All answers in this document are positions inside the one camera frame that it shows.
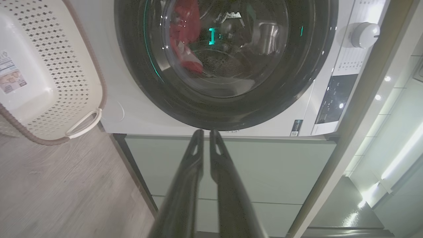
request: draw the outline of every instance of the basket handle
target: basket handle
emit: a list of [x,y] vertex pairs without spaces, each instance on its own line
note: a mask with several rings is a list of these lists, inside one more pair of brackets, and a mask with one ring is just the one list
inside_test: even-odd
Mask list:
[[[89,125],[87,125],[83,129],[80,129],[77,132],[71,133],[71,131],[73,131],[75,128],[77,128],[83,121],[85,121],[89,116],[91,116],[94,113],[97,113],[97,115],[96,115],[96,117],[94,118],[94,120]],[[98,124],[98,122],[100,121],[101,117],[102,117],[102,110],[101,110],[101,108],[97,108],[96,110],[90,111],[87,115],[85,115],[85,117],[83,117],[82,119],[80,119],[68,131],[66,131],[66,136],[69,137],[69,139],[73,139],[73,138],[82,136],[83,134],[87,133],[89,130],[93,129]]]

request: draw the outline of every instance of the door glass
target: door glass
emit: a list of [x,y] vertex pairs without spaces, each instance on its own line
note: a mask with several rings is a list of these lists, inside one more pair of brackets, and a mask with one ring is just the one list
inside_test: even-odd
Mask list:
[[177,80],[211,97],[234,97],[259,86],[278,65],[288,39],[283,0],[167,1],[163,16],[163,50]]

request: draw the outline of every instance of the cabinet door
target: cabinet door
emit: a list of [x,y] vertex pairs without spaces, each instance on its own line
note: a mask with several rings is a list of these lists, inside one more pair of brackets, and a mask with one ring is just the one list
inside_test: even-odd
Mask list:
[[[164,197],[153,197],[157,207]],[[294,222],[301,205],[256,203],[253,207],[268,236],[285,237]],[[197,231],[219,232],[218,209],[216,200],[199,199],[197,203]]]
[[[164,196],[189,138],[128,136],[126,142],[152,195]],[[225,139],[252,202],[303,204],[336,144],[332,141]],[[199,198],[217,199],[204,144]]]

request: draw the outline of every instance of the sticker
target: sticker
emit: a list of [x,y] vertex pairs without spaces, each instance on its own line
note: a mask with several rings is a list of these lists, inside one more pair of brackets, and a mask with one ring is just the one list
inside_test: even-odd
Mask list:
[[18,67],[6,51],[0,52],[0,88],[6,94],[27,85]]
[[301,129],[303,120],[295,120],[294,125],[292,126],[291,134],[290,136],[298,136],[299,130]]

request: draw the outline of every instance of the control panel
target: control panel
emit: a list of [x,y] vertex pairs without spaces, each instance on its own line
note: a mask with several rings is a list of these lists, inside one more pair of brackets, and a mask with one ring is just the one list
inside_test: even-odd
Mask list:
[[338,29],[345,34],[311,135],[336,130],[368,49],[379,38],[378,22],[385,2],[386,0],[356,0],[348,25],[344,29]]

